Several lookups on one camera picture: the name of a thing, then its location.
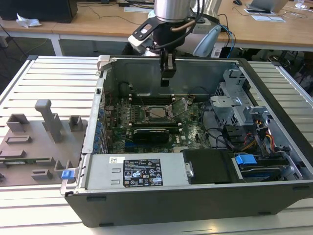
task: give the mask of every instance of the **slotted metal table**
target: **slotted metal table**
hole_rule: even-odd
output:
[[[52,111],[60,119],[81,115],[88,120],[97,81],[96,57],[39,56],[27,60],[0,96],[0,141],[12,113],[24,113],[28,120],[41,120],[34,109],[37,99],[51,99]],[[313,144],[313,100],[279,66],[251,62],[254,70]],[[262,100],[252,89],[255,100]],[[0,233],[4,234],[313,234],[313,199],[301,200],[277,215],[212,219],[107,228],[87,228],[59,192],[60,185],[32,190],[0,188]]]

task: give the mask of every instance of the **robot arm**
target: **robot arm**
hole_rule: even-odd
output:
[[[187,42],[188,48],[194,46],[196,55],[207,56],[210,52],[221,31],[217,16],[221,1],[155,0],[156,16],[147,19],[128,40],[139,52],[148,50],[160,55],[161,86],[168,86],[176,72],[177,47]],[[195,33],[204,37],[192,37]]]

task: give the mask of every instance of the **computer case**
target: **computer case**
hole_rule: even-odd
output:
[[[16,20],[18,13],[28,19],[71,23],[77,12],[76,0],[0,0],[3,20]]]

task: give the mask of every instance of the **black side panel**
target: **black side panel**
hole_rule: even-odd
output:
[[[87,227],[134,225],[277,214],[309,197],[313,185],[211,188],[65,197]]]
[[[253,81],[256,88],[259,90],[263,98],[269,107],[274,111],[275,115],[279,119],[279,121],[284,126],[285,130],[292,137],[295,144],[300,148],[303,155],[309,161],[309,163],[313,166],[313,148],[307,139],[303,136],[301,131],[297,128],[294,122],[290,119],[285,110],[280,106],[278,101],[266,87],[264,82],[260,79],[258,74],[253,70],[251,65],[245,59],[239,59],[240,64],[243,66],[244,70],[248,74],[248,76]]]

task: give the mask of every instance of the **white paper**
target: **white paper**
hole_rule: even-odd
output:
[[[39,20],[37,19],[26,19],[22,16],[20,16],[19,14],[16,13],[16,15],[18,16],[18,19],[16,20],[16,22],[25,28],[29,28],[29,27],[34,27],[34,26],[41,26],[41,23],[39,22]]]

